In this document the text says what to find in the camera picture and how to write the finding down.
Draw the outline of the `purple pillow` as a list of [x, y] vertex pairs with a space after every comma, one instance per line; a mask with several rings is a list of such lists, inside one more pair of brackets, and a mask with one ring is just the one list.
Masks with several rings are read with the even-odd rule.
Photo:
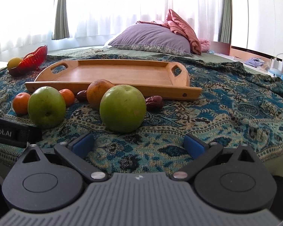
[[107, 45], [122, 50], [140, 50], [176, 56], [191, 55], [190, 44], [186, 38], [154, 24], [134, 24]]

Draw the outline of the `wooden serving tray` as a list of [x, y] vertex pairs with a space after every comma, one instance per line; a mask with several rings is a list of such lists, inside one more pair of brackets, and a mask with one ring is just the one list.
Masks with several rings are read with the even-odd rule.
[[189, 73], [178, 62], [125, 59], [59, 61], [45, 68], [25, 86], [29, 92], [51, 86], [78, 93], [99, 79], [114, 85], [134, 86], [145, 97], [159, 95], [163, 99], [194, 101], [202, 92], [200, 87], [190, 86]]

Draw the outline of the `white sheer curtain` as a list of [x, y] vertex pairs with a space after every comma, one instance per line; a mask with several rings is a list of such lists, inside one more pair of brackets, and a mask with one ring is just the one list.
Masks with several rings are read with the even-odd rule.
[[137, 21], [163, 21], [169, 9], [198, 38], [217, 40], [222, 0], [66, 0], [69, 38], [52, 40], [54, 0], [0, 0], [0, 54], [23, 55], [42, 43], [49, 50], [103, 45]]

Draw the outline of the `left green curtain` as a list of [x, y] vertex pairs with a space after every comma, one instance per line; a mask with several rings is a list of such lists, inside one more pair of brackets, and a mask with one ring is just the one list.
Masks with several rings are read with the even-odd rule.
[[55, 23], [52, 40], [69, 38], [66, 0], [54, 0]]

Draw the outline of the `wooden bed frame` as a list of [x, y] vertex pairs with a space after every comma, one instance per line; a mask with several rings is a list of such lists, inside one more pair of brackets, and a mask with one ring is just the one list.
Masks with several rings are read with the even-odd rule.
[[246, 48], [231, 46], [230, 44], [223, 42], [211, 41], [210, 49], [215, 53], [232, 56], [243, 61], [250, 58], [260, 58], [264, 62], [270, 62], [270, 60], [274, 58], [272, 55], [257, 52], [255, 50], [248, 50]]

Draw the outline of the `yellow fruit in bowl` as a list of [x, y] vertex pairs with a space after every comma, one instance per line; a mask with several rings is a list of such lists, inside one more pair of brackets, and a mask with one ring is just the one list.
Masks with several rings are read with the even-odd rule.
[[17, 67], [21, 62], [22, 62], [22, 58], [13, 57], [8, 61], [7, 69], [11, 70], [11, 69]]

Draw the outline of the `pink crumpled blanket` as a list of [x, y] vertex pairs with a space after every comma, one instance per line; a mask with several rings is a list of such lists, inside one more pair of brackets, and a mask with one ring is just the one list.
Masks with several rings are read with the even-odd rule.
[[153, 24], [169, 29], [176, 35], [183, 36], [189, 41], [191, 52], [197, 55], [210, 50], [211, 42], [206, 39], [198, 39], [193, 28], [182, 19], [174, 10], [169, 9], [164, 21], [137, 21], [136, 24]]

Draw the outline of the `lilac crumpled cloth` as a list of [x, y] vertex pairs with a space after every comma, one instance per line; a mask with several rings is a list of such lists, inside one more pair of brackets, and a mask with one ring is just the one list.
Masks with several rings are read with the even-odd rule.
[[264, 65], [264, 61], [260, 58], [250, 58], [244, 62], [246, 65], [258, 68]]

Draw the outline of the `dried red date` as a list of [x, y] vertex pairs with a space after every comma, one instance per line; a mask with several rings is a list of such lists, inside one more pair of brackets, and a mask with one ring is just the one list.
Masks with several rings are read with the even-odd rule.
[[148, 112], [159, 112], [164, 106], [161, 96], [155, 95], [146, 98], [146, 107]]
[[88, 99], [87, 99], [87, 91], [86, 90], [82, 90], [82, 91], [79, 91], [77, 94], [76, 94], [76, 99], [80, 102], [80, 103], [87, 103], [88, 102]]

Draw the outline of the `green apple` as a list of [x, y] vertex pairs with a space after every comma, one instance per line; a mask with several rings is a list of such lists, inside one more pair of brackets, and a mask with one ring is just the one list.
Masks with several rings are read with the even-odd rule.
[[38, 88], [29, 98], [27, 106], [31, 121], [39, 128], [52, 129], [63, 122], [66, 103], [61, 93], [50, 86]]
[[111, 131], [128, 133], [138, 129], [146, 116], [142, 93], [130, 85], [116, 85], [102, 97], [100, 117]]

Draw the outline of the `green curtain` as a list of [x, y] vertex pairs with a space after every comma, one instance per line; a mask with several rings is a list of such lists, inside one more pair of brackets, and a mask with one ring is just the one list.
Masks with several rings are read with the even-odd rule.
[[230, 44], [232, 28], [232, 0], [222, 0], [222, 14], [218, 41]]
[[55, 23], [52, 40], [69, 38], [66, 0], [54, 0]]

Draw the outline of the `large brownish orange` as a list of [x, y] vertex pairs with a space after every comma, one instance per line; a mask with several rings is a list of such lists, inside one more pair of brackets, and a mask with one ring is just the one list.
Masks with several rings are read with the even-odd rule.
[[99, 79], [92, 82], [86, 92], [88, 103], [94, 110], [100, 109], [100, 103], [102, 97], [110, 88], [114, 87], [114, 84], [110, 81]]

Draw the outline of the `red glass fruit bowl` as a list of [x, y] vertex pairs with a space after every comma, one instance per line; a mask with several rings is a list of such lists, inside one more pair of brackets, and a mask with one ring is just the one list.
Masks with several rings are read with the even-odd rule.
[[15, 68], [8, 70], [9, 74], [14, 77], [25, 75], [26, 73], [37, 70], [47, 57], [47, 45], [38, 47], [35, 51], [29, 53], [33, 57], [22, 59], [22, 62]]

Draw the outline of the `right green curtain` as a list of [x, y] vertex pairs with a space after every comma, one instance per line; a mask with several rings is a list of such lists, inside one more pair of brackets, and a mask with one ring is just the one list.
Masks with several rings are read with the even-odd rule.
[[232, 28], [232, 0], [222, 0], [222, 14], [218, 41], [230, 44]]

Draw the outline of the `small mandarin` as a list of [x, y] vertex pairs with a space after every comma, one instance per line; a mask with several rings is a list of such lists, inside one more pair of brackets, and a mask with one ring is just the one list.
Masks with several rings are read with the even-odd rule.
[[13, 109], [17, 115], [25, 115], [28, 113], [27, 106], [31, 95], [26, 92], [18, 93], [13, 100]]
[[59, 93], [63, 97], [66, 107], [71, 106], [75, 102], [75, 95], [70, 89], [62, 89]]

